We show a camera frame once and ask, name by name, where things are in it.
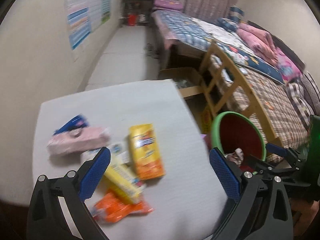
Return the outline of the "brown paper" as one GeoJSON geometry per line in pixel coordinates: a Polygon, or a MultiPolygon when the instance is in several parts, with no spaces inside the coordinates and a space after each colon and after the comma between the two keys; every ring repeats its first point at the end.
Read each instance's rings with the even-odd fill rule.
{"type": "Polygon", "coordinates": [[[240,167],[244,161],[244,153],[241,148],[237,148],[233,153],[226,154],[225,158],[240,167]]]}

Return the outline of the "pink Pocky box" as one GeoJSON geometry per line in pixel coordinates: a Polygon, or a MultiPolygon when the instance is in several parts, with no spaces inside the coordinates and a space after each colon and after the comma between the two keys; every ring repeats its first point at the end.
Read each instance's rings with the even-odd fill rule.
{"type": "Polygon", "coordinates": [[[52,136],[47,150],[51,155],[65,155],[105,147],[110,141],[108,128],[88,126],[52,136]]]}

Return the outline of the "yellow iced tea carton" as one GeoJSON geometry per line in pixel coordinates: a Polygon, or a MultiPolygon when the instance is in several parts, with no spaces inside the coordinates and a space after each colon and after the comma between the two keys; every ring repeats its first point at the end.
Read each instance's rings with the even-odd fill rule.
{"type": "Polygon", "coordinates": [[[135,172],[140,180],[156,179],[165,175],[152,124],[131,126],[129,142],[135,172]]]}

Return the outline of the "green rimmed red trash bin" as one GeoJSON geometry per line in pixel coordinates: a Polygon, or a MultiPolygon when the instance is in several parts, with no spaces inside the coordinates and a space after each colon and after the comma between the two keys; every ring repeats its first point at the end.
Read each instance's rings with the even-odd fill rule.
{"type": "Polygon", "coordinates": [[[247,164],[248,157],[266,159],[265,142],[259,129],[240,113],[227,111],[217,115],[212,122],[210,142],[212,148],[217,147],[224,155],[233,153],[237,148],[242,149],[242,171],[254,172],[247,164]]]}

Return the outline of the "orange snack wrapper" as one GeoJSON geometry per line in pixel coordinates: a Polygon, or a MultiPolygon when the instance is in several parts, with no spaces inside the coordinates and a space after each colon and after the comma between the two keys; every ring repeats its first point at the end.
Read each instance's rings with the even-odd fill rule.
{"type": "Polygon", "coordinates": [[[107,190],[104,197],[95,203],[91,215],[96,221],[117,223],[129,215],[147,215],[153,208],[143,199],[137,204],[126,204],[112,190],[107,190]]]}

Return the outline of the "plaid pillow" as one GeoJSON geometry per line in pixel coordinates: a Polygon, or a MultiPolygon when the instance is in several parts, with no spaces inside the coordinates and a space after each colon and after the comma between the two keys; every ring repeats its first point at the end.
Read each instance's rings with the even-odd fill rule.
{"type": "Polygon", "coordinates": [[[300,84],[293,82],[287,83],[285,90],[304,128],[308,130],[310,127],[310,116],[315,113],[304,97],[303,87],[300,84]]]}

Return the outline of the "yellow flattened box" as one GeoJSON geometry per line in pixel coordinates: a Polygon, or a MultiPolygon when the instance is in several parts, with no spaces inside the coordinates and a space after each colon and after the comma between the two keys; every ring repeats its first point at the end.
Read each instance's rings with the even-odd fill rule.
{"type": "Polygon", "coordinates": [[[145,184],[128,166],[121,164],[113,153],[104,176],[109,180],[113,191],[125,202],[137,204],[142,200],[145,184]]]}

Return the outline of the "blue Oreo wrapper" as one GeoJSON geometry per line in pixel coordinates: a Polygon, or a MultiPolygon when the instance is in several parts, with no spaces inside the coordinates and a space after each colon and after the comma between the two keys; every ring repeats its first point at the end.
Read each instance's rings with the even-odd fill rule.
{"type": "Polygon", "coordinates": [[[79,115],[73,117],[68,122],[66,122],[62,127],[57,129],[53,133],[53,135],[60,134],[63,132],[72,131],[74,129],[88,127],[88,126],[89,126],[89,123],[87,122],[87,119],[83,115],[79,114],[79,115]]]}

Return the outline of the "pink folded blanket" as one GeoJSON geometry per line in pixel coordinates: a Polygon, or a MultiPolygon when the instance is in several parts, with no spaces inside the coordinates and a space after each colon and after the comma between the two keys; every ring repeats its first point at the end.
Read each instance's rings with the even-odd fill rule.
{"type": "Polygon", "coordinates": [[[240,23],[236,33],[255,55],[274,67],[278,64],[276,47],[269,32],[240,23]]]}

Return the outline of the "cardboard box on floor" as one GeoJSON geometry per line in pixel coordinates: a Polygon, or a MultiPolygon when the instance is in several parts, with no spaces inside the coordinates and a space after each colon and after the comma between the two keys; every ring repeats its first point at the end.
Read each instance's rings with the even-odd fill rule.
{"type": "Polygon", "coordinates": [[[185,100],[203,94],[201,87],[202,76],[194,68],[164,69],[159,72],[158,79],[172,79],[182,98],[185,100]]]}

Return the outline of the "blue plaid quilt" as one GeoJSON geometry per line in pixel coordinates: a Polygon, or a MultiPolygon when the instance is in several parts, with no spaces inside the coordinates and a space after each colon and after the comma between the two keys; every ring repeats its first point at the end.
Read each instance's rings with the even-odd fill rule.
{"type": "Polygon", "coordinates": [[[151,14],[155,25],[163,38],[165,49],[178,42],[192,48],[206,51],[212,37],[206,33],[193,19],[179,11],[156,10],[151,14]]]}

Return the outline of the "red bucket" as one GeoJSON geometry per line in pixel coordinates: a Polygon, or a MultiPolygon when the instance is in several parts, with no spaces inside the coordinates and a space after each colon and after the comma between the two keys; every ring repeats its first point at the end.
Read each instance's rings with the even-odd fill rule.
{"type": "Polygon", "coordinates": [[[128,14],[128,18],[127,18],[127,25],[128,26],[135,26],[137,23],[137,15],[136,14],[128,14]]]}

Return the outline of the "wall poster chart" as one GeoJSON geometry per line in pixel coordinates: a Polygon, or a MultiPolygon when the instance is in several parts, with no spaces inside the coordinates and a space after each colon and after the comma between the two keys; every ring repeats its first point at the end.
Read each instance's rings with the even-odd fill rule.
{"type": "Polygon", "coordinates": [[[69,42],[74,50],[111,17],[112,0],[66,0],[69,42]]]}

